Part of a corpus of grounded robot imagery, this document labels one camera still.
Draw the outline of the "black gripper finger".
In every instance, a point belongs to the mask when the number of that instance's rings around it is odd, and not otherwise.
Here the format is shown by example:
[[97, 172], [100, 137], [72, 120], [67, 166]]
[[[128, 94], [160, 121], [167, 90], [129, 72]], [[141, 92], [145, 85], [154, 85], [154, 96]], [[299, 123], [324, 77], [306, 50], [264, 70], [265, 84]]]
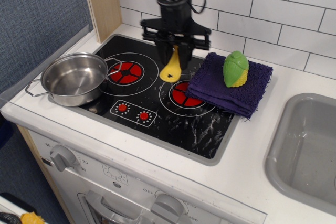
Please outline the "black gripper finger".
[[180, 67], [187, 68], [189, 61], [192, 57], [192, 52], [194, 50], [194, 45], [192, 44], [180, 44], [179, 45], [179, 58], [180, 58]]
[[168, 64], [173, 54], [173, 46], [169, 43], [162, 41], [157, 41], [156, 46], [161, 62], [163, 64]]

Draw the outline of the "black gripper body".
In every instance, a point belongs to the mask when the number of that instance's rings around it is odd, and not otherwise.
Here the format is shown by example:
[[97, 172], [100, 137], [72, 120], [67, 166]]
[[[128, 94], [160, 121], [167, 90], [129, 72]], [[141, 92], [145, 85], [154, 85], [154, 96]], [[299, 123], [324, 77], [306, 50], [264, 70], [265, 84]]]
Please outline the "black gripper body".
[[192, 19], [190, 0], [157, 0], [161, 18], [141, 21], [143, 39], [209, 50], [211, 30]]

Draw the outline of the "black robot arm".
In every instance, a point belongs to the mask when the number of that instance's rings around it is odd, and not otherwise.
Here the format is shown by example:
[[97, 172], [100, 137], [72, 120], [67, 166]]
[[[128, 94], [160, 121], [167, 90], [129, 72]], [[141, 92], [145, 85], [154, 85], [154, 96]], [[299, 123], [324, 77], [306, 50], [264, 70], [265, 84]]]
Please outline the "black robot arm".
[[157, 0], [161, 17], [144, 19], [143, 39], [156, 44], [163, 65], [172, 58], [173, 47], [178, 47], [181, 69], [186, 69], [194, 49], [209, 50], [211, 30], [192, 19], [192, 12], [198, 12], [192, 6], [192, 0]]

